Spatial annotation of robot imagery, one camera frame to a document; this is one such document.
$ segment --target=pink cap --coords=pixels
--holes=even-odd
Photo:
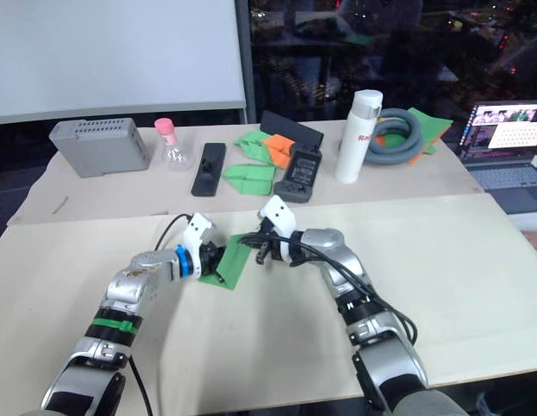
[[[174,125],[171,119],[156,119],[155,128],[159,134],[170,134],[174,132]]]

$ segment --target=whiteboard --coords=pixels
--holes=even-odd
[[[245,108],[233,0],[0,0],[0,123]]]

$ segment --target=black cord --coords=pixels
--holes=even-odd
[[[161,246],[161,243],[163,242],[163,238],[165,238],[166,236],[166,233],[168,232],[168,230],[171,229],[171,227],[174,225],[174,223],[176,223],[180,218],[183,218],[183,217],[186,217],[186,219],[188,220],[188,223],[190,222],[191,220],[191,215],[190,214],[180,214],[180,215],[177,215],[165,228],[165,230],[163,231],[163,234],[161,234],[161,237],[159,237],[159,240],[157,242],[157,244],[155,245],[155,251],[157,251],[159,249],[159,247]]]
[[[345,279],[347,282],[349,282],[356,290],[358,290],[363,295],[367,296],[370,300],[373,300],[375,303],[379,304],[385,309],[390,310],[399,320],[402,327],[404,328],[405,334],[407,335],[407,339],[410,341],[411,344],[415,344],[418,338],[418,330],[417,326],[415,325],[415,322],[413,322],[407,315],[399,312],[397,309],[392,307],[390,303],[386,302],[384,299],[382,299],[376,290],[373,288],[373,286],[367,285],[365,282],[363,282],[359,276],[354,274],[352,271],[350,271],[346,266],[344,266],[342,263],[336,262],[332,258],[328,257],[323,252],[316,250],[314,247],[304,244],[301,241],[295,241],[291,238],[286,237],[280,237],[272,234],[258,234],[258,233],[252,233],[243,236],[240,238],[240,243],[249,245],[249,244],[261,244],[264,241],[278,241],[278,242],[284,242],[289,244],[295,244],[300,246],[302,249],[310,252],[313,254],[313,256],[306,257],[304,259],[298,260],[296,262],[292,262],[292,266],[298,266],[301,264],[304,264],[306,262],[315,262],[315,261],[324,261],[331,266],[333,266]]]
[[[144,382],[141,380],[141,377],[139,376],[138,368],[136,367],[136,363],[133,362],[133,357],[131,355],[130,355],[130,358],[128,359],[128,362],[130,363],[130,367],[132,368],[133,376],[136,378],[136,382],[138,383],[141,396],[144,398],[144,402],[146,403],[147,416],[153,416],[153,410],[151,409],[151,403],[149,402],[149,397],[147,397],[146,387],[144,386]]]

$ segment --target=laptop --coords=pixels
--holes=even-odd
[[[458,154],[507,214],[537,212],[537,101],[476,103]]]

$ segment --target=table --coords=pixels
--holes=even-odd
[[[333,178],[343,120],[312,121],[305,125],[325,134],[319,173],[310,205],[456,195],[483,192],[453,152],[438,141],[437,152],[423,156],[414,166],[371,166],[366,164],[355,184],[343,185]],[[161,159],[161,142],[153,128],[140,128],[152,153],[152,162],[143,172],[113,173],[81,179],[57,153],[46,172],[32,186],[29,196],[9,221],[12,224],[39,224],[82,219],[127,218],[180,212],[222,212],[258,209],[264,197],[239,194],[221,179],[214,198],[191,196],[199,154],[205,142],[226,143],[223,169],[237,163],[256,163],[245,158],[231,143],[258,125],[179,127],[178,137],[195,143],[194,167],[183,173],[169,172]],[[276,180],[283,171],[279,170]]]
[[[537,254],[488,194],[293,210],[302,229],[342,230],[380,295],[417,323],[431,385],[537,370]],[[0,414],[39,404],[107,282],[170,219],[8,227],[0,239]],[[258,225],[256,211],[211,219],[218,242]],[[180,241],[181,227],[167,242]],[[186,281],[166,292],[134,343],[155,414],[361,393],[344,323],[315,267],[263,268],[250,257],[235,291]],[[120,414],[144,414],[126,375]]]

